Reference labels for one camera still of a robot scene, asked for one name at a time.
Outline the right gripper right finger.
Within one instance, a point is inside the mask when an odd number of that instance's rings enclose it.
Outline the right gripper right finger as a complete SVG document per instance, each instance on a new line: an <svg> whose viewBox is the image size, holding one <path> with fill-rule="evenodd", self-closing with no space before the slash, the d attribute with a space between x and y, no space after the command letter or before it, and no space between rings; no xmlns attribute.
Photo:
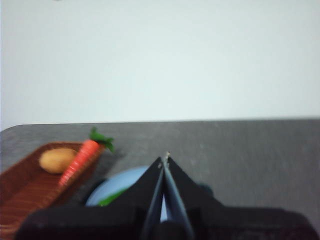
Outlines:
<svg viewBox="0 0 320 240"><path fill-rule="evenodd" d="M171 158L166 164L196 240L314 240L316 231L301 213L271 207L222 204L195 183Z"/></svg>

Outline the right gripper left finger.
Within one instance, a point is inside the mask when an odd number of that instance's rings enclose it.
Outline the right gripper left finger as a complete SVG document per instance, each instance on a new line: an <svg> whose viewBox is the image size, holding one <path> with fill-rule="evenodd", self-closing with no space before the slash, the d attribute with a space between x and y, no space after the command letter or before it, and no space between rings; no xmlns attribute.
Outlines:
<svg viewBox="0 0 320 240"><path fill-rule="evenodd" d="M161 158L107 206L60 205L30 214L17 240L138 240L160 223Z"/></svg>

